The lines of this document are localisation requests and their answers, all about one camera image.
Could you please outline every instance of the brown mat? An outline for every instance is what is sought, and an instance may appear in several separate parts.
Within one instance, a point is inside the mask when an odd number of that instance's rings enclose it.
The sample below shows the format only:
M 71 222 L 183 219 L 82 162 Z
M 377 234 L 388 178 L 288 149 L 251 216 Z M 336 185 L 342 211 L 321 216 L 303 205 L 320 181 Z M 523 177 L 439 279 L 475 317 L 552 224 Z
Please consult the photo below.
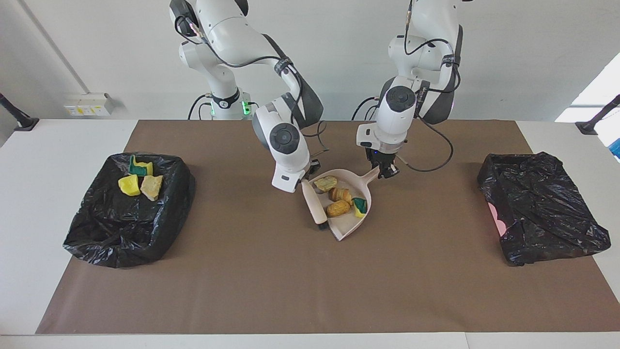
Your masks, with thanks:
M 369 170 L 356 127 L 329 123 L 322 170 Z M 592 257 L 503 260 L 476 176 L 488 153 L 530 152 L 517 125 L 439 129 L 453 162 L 430 174 L 401 166 L 371 183 L 370 215 L 336 242 L 316 229 L 301 190 L 271 187 L 274 162 L 250 123 L 139 122 L 126 150 L 179 155 L 196 176 L 187 223 L 152 265 L 71 260 L 37 333 L 619 331 L 620 305 Z M 418 166 L 443 161 L 442 139 L 412 130 L 401 154 Z

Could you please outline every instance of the green light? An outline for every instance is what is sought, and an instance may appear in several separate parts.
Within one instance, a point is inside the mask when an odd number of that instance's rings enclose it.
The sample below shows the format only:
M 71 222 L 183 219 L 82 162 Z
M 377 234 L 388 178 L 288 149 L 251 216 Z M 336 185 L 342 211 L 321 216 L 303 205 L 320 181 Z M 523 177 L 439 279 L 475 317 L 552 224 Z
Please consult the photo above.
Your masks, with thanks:
M 242 101 L 241 105 L 243 105 L 243 114 L 250 115 L 250 113 L 252 112 L 252 108 L 250 107 L 250 105 L 245 101 Z

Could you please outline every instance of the black pole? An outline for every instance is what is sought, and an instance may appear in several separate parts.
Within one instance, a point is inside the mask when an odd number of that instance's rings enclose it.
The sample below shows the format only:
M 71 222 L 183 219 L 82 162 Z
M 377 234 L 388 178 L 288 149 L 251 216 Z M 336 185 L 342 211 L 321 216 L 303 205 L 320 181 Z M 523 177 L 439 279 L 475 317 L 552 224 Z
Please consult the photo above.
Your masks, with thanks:
M 30 131 L 34 129 L 35 125 L 39 121 L 36 117 L 29 117 L 28 114 L 19 110 L 19 108 L 15 107 L 11 102 L 9 102 L 3 94 L 0 93 L 0 104 L 8 110 L 11 115 L 17 120 L 17 127 L 15 131 Z
M 598 135 L 598 133 L 594 131 L 594 126 L 596 125 L 596 123 L 603 120 L 603 118 L 607 116 L 607 114 L 609 114 L 619 104 L 620 94 L 618 94 L 613 101 L 603 107 L 603 110 L 601 110 L 594 118 L 592 118 L 592 120 L 588 122 L 576 122 L 575 125 L 577 125 L 579 131 L 581 131 L 581 133 L 583 133 L 584 135 Z

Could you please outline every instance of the black plastic bag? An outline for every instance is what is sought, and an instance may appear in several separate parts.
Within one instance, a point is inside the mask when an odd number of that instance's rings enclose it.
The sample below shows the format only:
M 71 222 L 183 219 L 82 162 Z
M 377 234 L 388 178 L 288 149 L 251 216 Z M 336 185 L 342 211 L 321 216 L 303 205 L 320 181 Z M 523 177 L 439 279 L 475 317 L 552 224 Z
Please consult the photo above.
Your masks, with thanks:
M 164 176 L 158 200 L 127 196 L 118 180 L 128 175 L 131 155 L 153 162 Z M 177 156 L 122 153 L 107 158 L 77 212 L 64 248 L 88 263 L 111 268 L 143 265 L 162 258 L 177 238 L 192 206 L 195 179 Z
M 588 256 L 611 247 L 608 231 L 552 155 L 490 154 L 478 183 L 506 225 L 500 244 L 509 263 Z

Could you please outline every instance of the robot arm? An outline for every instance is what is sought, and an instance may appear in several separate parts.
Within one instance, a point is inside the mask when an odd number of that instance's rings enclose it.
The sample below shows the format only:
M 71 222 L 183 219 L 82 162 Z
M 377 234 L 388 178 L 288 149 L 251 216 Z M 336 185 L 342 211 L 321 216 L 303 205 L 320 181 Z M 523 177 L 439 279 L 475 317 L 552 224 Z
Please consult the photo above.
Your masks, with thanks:
M 323 106 L 318 96 L 278 45 L 248 24 L 246 0 L 172 0 L 170 6 L 177 31 L 188 40 L 199 38 L 198 42 L 184 44 L 182 50 L 185 58 L 190 56 L 189 52 L 193 62 L 200 62 L 196 66 L 209 79 L 214 97 L 238 91 L 232 71 L 221 65 L 269 65 L 290 88 L 258 108 L 252 123 L 259 140 L 276 161 L 272 184 L 295 192 L 310 164 L 301 129 L 319 122 Z
M 366 148 L 373 168 L 381 168 L 379 177 L 398 174 L 394 159 L 414 118 L 437 124 L 452 110 L 454 90 L 460 83 L 463 39 L 456 1 L 412 1 L 406 37 L 399 35 L 390 43 L 389 56 L 398 76 L 388 80 L 381 91 L 377 122 L 361 125 L 357 133 L 357 144 Z M 409 34 L 409 23 L 420 36 Z

